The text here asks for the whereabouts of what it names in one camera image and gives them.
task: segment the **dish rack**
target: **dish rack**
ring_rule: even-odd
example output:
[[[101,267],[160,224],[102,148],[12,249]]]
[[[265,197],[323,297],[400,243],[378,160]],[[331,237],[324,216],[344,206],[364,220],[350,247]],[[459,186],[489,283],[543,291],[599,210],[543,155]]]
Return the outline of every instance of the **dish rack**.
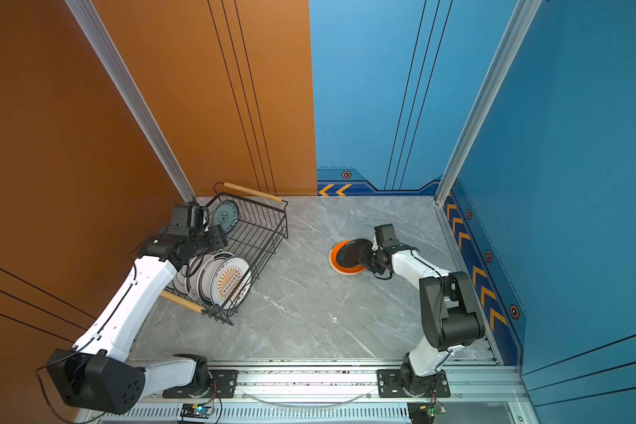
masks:
[[[263,199],[277,201],[282,206],[272,206],[271,204],[264,203],[263,199],[260,201],[251,198],[243,198],[226,191],[220,192],[218,190],[219,186],[242,191]],[[230,317],[234,313],[238,312],[240,305],[245,303],[245,299],[240,301],[237,305],[234,305],[232,302],[238,292],[244,289],[241,288],[240,285],[244,283],[249,286],[247,287],[247,295],[249,295],[250,289],[259,279],[262,270],[271,256],[275,253],[281,240],[283,238],[288,238],[288,214],[286,210],[288,202],[277,196],[241,187],[229,182],[218,182],[214,185],[214,191],[216,196],[207,202],[206,205],[209,214],[207,222],[212,222],[214,209],[221,202],[233,200],[237,204],[238,222],[229,231],[229,233],[226,234],[228,244],[222,250],[244,258],[249,263],[249,269],[247,269],[240,281],[230,291],[229,296],[226,298],[226,301],[221,304],[221,306],[211,302],[203,303],[200,300],[192,299],[187,294],[177,291],[170,285],[168,285],[165,290],[202,306],[204,315],[208,315],[217,321],[221,320],[222,323],[226,322],[233,325]]]

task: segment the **wooden handle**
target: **wooden handle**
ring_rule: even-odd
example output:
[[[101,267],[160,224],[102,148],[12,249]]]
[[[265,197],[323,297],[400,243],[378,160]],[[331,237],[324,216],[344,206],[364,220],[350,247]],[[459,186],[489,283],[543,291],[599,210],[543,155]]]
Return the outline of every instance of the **wooden handle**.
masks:
[[[275,201],[283,201],[283,199],[279,198],[278,196],[274,196],[274,195],[268,194],[268,193],[263,193],[261,191],[256,191],[256,190],[253,190],[253,189],[248,189],[248,188],[243,187],[241,185],[232,184],[230,182],[225,182],[224,183],[224,187],[228,187],[229,189],[234,189],[234,190],[237,190],[237,191],[242,191],[243,193],[251,194],[251,195],[254,195],[254,196],[259,196],[260,198],[265,198],[265,199],[275,200]]]
[[[170,293],[166,290],[160,292],[160,297],[163,299],[167,299],[168,301],[175,302],[177,305],[181,305],[189,310],[192,310],[197,313],[203,313],[203,307],[195,304],[194,302],[187,301],[182,297],[178,297],[176,294]]]

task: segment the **black line on wall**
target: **black line on wall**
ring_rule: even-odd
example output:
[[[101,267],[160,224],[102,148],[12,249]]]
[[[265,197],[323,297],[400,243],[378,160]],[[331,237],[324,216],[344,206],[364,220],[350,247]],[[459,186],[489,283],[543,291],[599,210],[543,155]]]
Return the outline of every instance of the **black line on wall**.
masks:
[[[231,94],[233,94],[233,101],[235,102],[235,108],[238,110],[238,118],[240,119],[240,126],[243,128],[243,135],[245,136],[245,143],[247,144],[247,152],[249,153],[249,161],[252,162],[252,170],[254,171],[254,178],[257,180],[257,188],[261,191],[262,187],[259,184],[259,177],[257,176],[257,169],[254,166],[254,160],[252,158],[252,149],[249,148],[249,141],[247,140],[247,132],[245,131],[245,125],[243,124],[243,115],[240,114],[240,108],[238,107],[238,99],[235,97],[235,91],[233,89],[233,81],[231,80],[231,74],[229,72],[229,65],[226,64],[226,56],[224,55],[224,48],[222,47],[222,40],[219,38],[219,30],[217,30],[217,23],[214,21],[214,13],[212,13],[212,5],[210,0],[207,0],[207,6],[210,8],[210,15],[212,17],[212,25],[214,25],[214,32],[217,34],[217,41],[219,42],[219,49],[222,51],[222,59],[224,59],[224,67],[226,67],[226,74],[229,76],[229,84],[231,86]]]
[[[619,340],[616,340],[616,341],[611,342],[611,343],[604,344],[604,345],[599,346],[599,347],[595,347],[595,348],[590,349],[590,350],[588,350],[588,351],[586,351],[586,352],[578,353],[578,354],[576,354],[576,355],[570,356],[569,358],[566,358],[566,359],[564,359],[564,360],[560,360],[560,361],[554,362],[553,364],[549,364],[549,365],[543,366],[543,367],[538,368],[538,369],[536,369],[536,370],[532,370],[532,371],[525,372],[523,375],[525,376],[525,375],[532,374],[532,373],[537,372],[537,371],[542,371],[543,369],[548,369],[550,366],[558,365],[558,364],[560,364],[560,363],[562,363],[562,362],[569,361],[569,360],[572,360],[572,359],[575,359],[575,358],[579,358],[580,356],[584,356],[584,355],[586,355],[587,353],[596,352],[597,350],[601,350],[601,349],[603,349],[603,348],[605,348],[605,347],[612,346],[612,345],[614,345],[614,344],[616,345],[616,344],[618,344],[618,343],[620,343],[620,342],[627,341],[627,340],[629,340],[630,338],[634,338],[634,337],[636,337],[636,334],[635,334],[635,335],[627,336],[627,337],[625,337],[625,338],[620,338]]]
[[[70,303],[68,303],[67,301],[65,301],[65,300],[63,300],[63,299],[60,299],[60,298],[58,298],[57,296],[54,296],[52,293],[48,293],[47,291],[43,290],[42,288],[39,288],[37,285],[31,284],[31,283],[27,282],[25,279],[23,279],[23,278],[21,278],[21,277],[18,277],[18,276],[15,276],[15,275],[14,275],[14,274],[12,274],[11,272],[9,272],[7,269],[0,268],[0,271],[2,271],[2,272],[4,272],[4,273],[6,273],[8,276],[11,276],[11,277],[14,277],[14,278],[18,279],[18,280],[19,280],[20,282],[22,282],[22,283],[25,283],[25,284],[30,285],[30,286],[31,286],[31,287],[33,287],[35,290],[38,290],[38,291],[40,291],[40,292],[42,292],[42,293],[45,293],[46,295],[48,295],[48,296],[50,296],[50,297],[52,297],[52,298],[54,298],[54,299],[56,299],[56,300],[58,300],[58,301],[60,301],[60,302],[64,303],[65,305],[70,306],[70,307],[71,307],[71,308],[73,308],[74,310],[76,310],[76,311],[80,311],[80,312],[84,313],[86,316],[89,316],[90,318],[95,318],[93,315],[91,315],[91,314],[89,314],[89,313],[85,312],[84,310],[81,310],[81,309],[80,309],[80,308],[78,308],[78,307],[75,307],[75,306],[71,305],[71,304],[70,304]]]
[[[557,383],[551,383],[551,384],[547,384],[547,385],[544,385],[544,386],[535,387],[534,389],[528,389],[528,391],[539,390],[539,389],[544,389],[545,387],[555,386],[557,384],[568,383],[568,381],[578,380],[579,378],[585,378],[585,377],[589,377],[589,376],[592,376],[592,375],[601,374],[602,372],[605,372],[605,371],[612,371],[612,370],[621,369],[621,368],[624,368],[624,367],[630,366],[630,365],[636,365],[636,361],[629,362],[628,364],[613,366],[613,367],[611,367],[609,369],[604,369],[604,370],[601,370],[601,371],[590,372],[589,374],[584,374],[584,375],[581,375],[579,377],[568,378],[567,380],[559,381]]]
[[[419,116],[417,117],[417,125],[414,127],[414,134],[412,135],[412,141],[410,142],[410,149],[407,152],[407,159],[405,160],[405,168],[403,169],[403,176],[401,177],[401,184],[398,186],[400,189],[403,186],[403,179],[405,179],[405,173],[407,171],[407,163],[410,161],[410,153],[412,153],[412,146],[414,145],[414,139],[417,136],[417,129],[419,128],[419,121],[422,119],[422,112],[424,112],[424,103],[426,103],[426,95],[429,93],[429,86],[431,86],[431,78],[433,77],[433,70],[436,69],[436,60],[438,60],[438,52],[441,50],[441,44],[443,43],[443,36],[445,35],[445,28],[448,26],[449,11],[452,10],[452,2],[450,0],[448,15],[446,16],[446,23],[443,25],[443,32],[441,33],[441,39],[438,42],[438,48],[436,49],[436,57],[433,59],[433,66],[431,67],[431,75],[429,75],[429,82],[426,85],[426,92],[424,93],[424,100],[422,100],[422,108],[419,110]]]
[[[605,391],[603,393],[597,393],[595,395],[586,395],[586,396],[580,396],[580,397],[574,397],[572,399],[565,399],[565,400],[557,400],[555,402],[548,402],[545,404],[539,404],[539,405],[533,405],[535,408],[538,408],[539,406],[546,406],[546,405],[554,405],[554,404],[562,404],[563,402],[571,402],[573,400],[580,400],[580,399],[587,399],[587,398],[595,398],[596,396],[602,396],[602,395],[612,395],[615,393],[621,393],[623,391],[630,391],[630,390],[636,390],[636,386],[635,387],[627,387],[626,389],[619,389],[619,390],[611,390],[611,391]]]
[[[238,64],[238,54],[235,52],[235,44],[233,43],[233,36],[231,35],[231,27],[229,26],[229,17],[226,15],[226,7],[224,6],[224,0],[221,0],[221,3],[222,3],[222,9],[224,10],[224,19],[226,20],[226,27],[229,30],[229,39],[231,40],[231,48],[233,49],[233,58],[235,59],[235,65],[238,68],[238,77],[240,78],[240,86],[243,89],[243,97],[245,98],[245,105],[247,107],[247,116],[249,116],[249,124],[252,126],[252,135],[254,136],[254,144],[257,147],[257,156],[259,157],[259,165],[261,165],[262,167],[262,175],[264,176],[264,184],[266,185],[266,192],[268,192],[269,183],[268,181],[266,181],[266,171],[264,171],[262,153],[259,150],[259,141],[257,141],[257,131],[254,130],[254,122],[252,122],[252,113],[250,113],[249,111],[249,102],[247,102],[247,93],[245,93],[245,83],[243,82],[243,74],[240,72],[240,65]]]
[[[3,291],[3,290],[0,290],[0,293],[5,294],[5,295],[7,295],[7,296],[11,297],[12,299],[17,300],[17,301],[23,302],[23,303],[25,303],[25,304],[27,304],[27,305],[29,305],[29,306],[31,306],[31,307],[34,307],[36,310],[42,311],[42,312],[44,312],[44,313],[46,313],[46,314],[48,314],[48,315],[53,316],[54,318],[59,318],[59,319],[60,319],[60,320],[62,320],[62,321],[68,322],[68,324],[71,324],[72,326],[76,326],[76,327],[78,327],[78,328],[80,328],[80,329],[82,329],[82,330],[87,330],[85,327],[81,327],[81,326],[77,325],[77,324],[76,324],[76,323],[74,323],[74,322],[68,321],[68,320],[67,320],[67,319],[65,319],[65,318],[61,318],[60,316],[58,316],[58,315],[56,315],[56,314],[54,314],[54,313],[51,313],[50,311],[46,311],[46,310],[42,309],[41,307],[37,307],[37,306],[35,306],[34,304],[32,304],[32,303],[30,303],[30,302],[27,302],[27,301],[25,301],[25,300],[23,300],[23,299],[18,298],[17,296],[14,296],[13,294],[9,294],[9,293],[7,293],[7,292],[5,292],[5,291]]]
[[[259,110],[259,101],[257,100],[257,90],[254,88],[254,79],[252,78],[252,68],[249,65],[249,57],[247,56],[247,46],[245,45],[245,36],[243,35],[243,25],[240,22],[240,14],[238,14],[238,2],[233,0],[235,5],[235,14],[238,17],[238,28],[240,28],[240,37],[243,39],[243,49],[245,50],[245,59],[247,61],[247,70],[249,72],[249,80],[252,82],[252,93],[254,95],[254,102],[257,105],[257,115],[259,116],[259,126],[262,129],[262,140],[264,141],[264,148],[266,149],[266,160],[269,161],[269,172],[271,173],[271,183],[273,183],[273,193],[278,195],[275,187],[275,179],[273,178],[273,166],[271,165],[271,158],[269,157],[269,146],[266,144],[266,134],[264,134],[264,123],[262,121],[262,113]]]
[[[405,129],[405,136],[403,137],[403,145],[401,146],[401,152],[398,155],[398,165],[396,165],[396,173],[393,176],[393,185],[391,189],[393,189],[396,185],[396,178],[398,177],[398,169],[401,165],[401,158],[403,157],[403,150],[405,150],[405,140],[407,139],[407,131],[410,129],[410,121],[412,120],[412,113],[414,112],[414,104],[417,101],[417,93],[419,92],[419,83],[422,81],[422,74],[424,73],[424,65],[426,64],[426,56],[429,53],[429,45],[431,45],[431,36],[433,35],[433,28],[436,25],[436,17],[438,17],[438,8],[440,7],[441,2],[438,1],[436,5],[436,13],[433,15],[433,23],[431,24],[431,32],[429,33],[429,40],[426,42],[426,51],[424,52],[424,60],[422,61],[422,69],[419,71],[419,79],[417,79],[417,88],[414,90],[414,97],[412,98],[412,107],[410,108],[410,115],[407,117],[407,126]]]
[[[42,331],[42,332],[43,332],[43,333],[45,333],[45,334],[48,334],[48,335],[51,335],[51,336],[58,337],[58,338],[60,338],[61,340],[69,341],[70,343],[75,343],[73,340],[68,340],[66,337],[61,337],[61,336],[59,336],[59,335],[55,335],[53,332],[49,332],[49,331],[47,331],[47,330],[43,330],[43,329],[42,329],[42,328],[40,328],[40,327],[35,327],[35,326],[32,326],[32,325],[30,325],[30,324],[28,324],[28,323],[26,323],[26,322],[19,321],[19,320],[18,320],[18,319],[16,319],[16,318],[12,318],[12,317],[10,317],[10,316],[6,316],[4,313],[0,313],[0,316],[1,316],[1,317],[3,317],[3,318],[11,319],[12,321],[18,322],[19,324],[23,324],[23,325],[24,325],[24,326],[26,326],[26,327],[31,327],[31,328],[34,328],[35,330]]]
[[[384,182],[384,189],[387,188],[389,183],[389,173],[391,172],[391,164],[393,163],[393,152],[396,150],[396,139],[398,138],[398,129],[401,126],[401,118],[403,117],[403,107],[405,106],[405,99],[407,97],[407,86],[410,84],[410,75],[412,74],[412,64],[414,63],[414,54],[417,52],[417,43],[419,42],[419,33],[422,30],[422,21],[424,21],[424,10],[426,10],[426,0],[424,0],[424,7],[422,7],[422,17],[419,18],[419,28],[417,29],[417,38],[414,40],[414,49],[412,50],[412,59],[410,61],[410,70],[407,72],[407,82],[405,83],[405,92],[403,93],[403,103],[401,104],[401,112],[398,115],[398,125],[396,125],[396,134],[393,137],[393,147],[391,147],[391,158],[389,159],[389,169],[387,170],[387,179]]]

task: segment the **orange plate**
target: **orange plate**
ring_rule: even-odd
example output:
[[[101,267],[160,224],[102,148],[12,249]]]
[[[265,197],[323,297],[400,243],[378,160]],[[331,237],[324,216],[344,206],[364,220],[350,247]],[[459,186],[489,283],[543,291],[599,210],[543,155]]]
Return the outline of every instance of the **orange plate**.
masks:
[[[339,243],[337,246],[334,246],[332,248],[332,250],[330,250],[330,266],[332,267],[332,269],[334,269],[335,271],[339,272],[340,274],[344,274],[345,276],[354,276],[358,273],[363,272],[363,270],[365,269],[364,266],[362,265],[358,265],[357,267],[353,267],[353,268],[345,268],[345,267],[340,267],[337,264],[337,252],[339,252],[339,250],[348,242],[350,242],[351,240],[347,240],[345,242],[341,242]]]

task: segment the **brown wall panel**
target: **brown wall panel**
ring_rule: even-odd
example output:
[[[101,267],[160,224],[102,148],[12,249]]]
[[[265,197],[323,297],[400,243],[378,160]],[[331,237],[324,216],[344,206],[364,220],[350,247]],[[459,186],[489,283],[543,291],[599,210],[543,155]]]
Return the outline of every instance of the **brown wall panel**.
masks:
[[[96,316],[127,253],[181,201],[64,1],[0,1],[0,267]],[[93,321],[1,271],[0,290]],[[83,332],[1,293],[0,313],[69,340]],[[0,317],[1,423],[56,422],[33,371],[70,347]]]
[[[315,194],[308,0],[93,3],[196,194]]]

